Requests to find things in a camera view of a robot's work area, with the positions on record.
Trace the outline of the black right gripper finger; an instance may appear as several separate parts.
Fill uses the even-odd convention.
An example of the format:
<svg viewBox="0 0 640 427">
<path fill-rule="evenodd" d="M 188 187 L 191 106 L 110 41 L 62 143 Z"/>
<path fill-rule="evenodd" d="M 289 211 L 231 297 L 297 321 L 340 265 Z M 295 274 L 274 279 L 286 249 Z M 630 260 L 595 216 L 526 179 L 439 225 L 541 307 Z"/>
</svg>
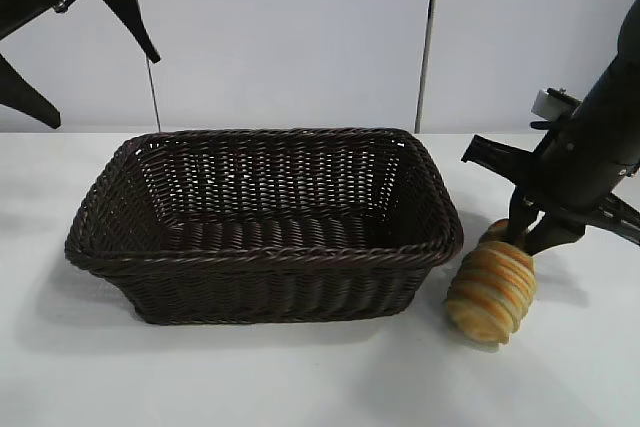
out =
<svg viewBox="0 0 640 427">
<path fill-rule="evenodd" d="M 533 223 L 533 208 L 523 195 L 513 195 L 509 203 L 508 242 L 516 245 Z"/>
<path fill-rule="evenodd" d="M 536 255 L 555 246 L 555 220 L 542 218 L 524 238 L 524 251 L 528 255 Z"/>
</svg>

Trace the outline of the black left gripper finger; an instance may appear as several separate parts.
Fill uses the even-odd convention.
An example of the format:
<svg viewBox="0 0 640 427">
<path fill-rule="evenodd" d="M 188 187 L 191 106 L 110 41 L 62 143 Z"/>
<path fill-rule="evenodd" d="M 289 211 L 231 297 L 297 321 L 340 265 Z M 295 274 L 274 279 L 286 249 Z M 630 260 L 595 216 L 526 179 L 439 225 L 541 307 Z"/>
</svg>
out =
<svg viewBox="0 0 640 427">
<path fill-rule="evenodd" d="M 1 57 L 1 104 L 52 129 L 61 126 L 60 112 Z"/>
<path fill-rule="evenodd" d="M 161 60 L 142 20 L 138 0 L 103 0 L 126 29 L 131 33 L 146 58 L 152 63 Z"/>
</svg>

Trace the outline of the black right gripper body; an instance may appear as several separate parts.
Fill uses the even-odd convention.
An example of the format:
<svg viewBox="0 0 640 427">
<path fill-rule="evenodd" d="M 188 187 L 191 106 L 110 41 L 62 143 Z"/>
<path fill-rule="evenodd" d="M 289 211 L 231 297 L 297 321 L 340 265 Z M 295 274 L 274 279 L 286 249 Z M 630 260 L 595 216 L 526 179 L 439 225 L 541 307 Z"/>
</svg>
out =
<svg viewBox="0 0 640 427">
<path fill-rule="evenodd" d="M 589 226 L 638 243 L 639 213 L 613 193 L 639 169 L 638 65 L 610 65 L 571 114 L 534 126 L 545 135 L 533 151 L 476 135 L 462 159 L 514 184 L 512 196 L 533 208 L 526 234 L 553 218 L 554 247 L 580 240 Z"/>
</svg>

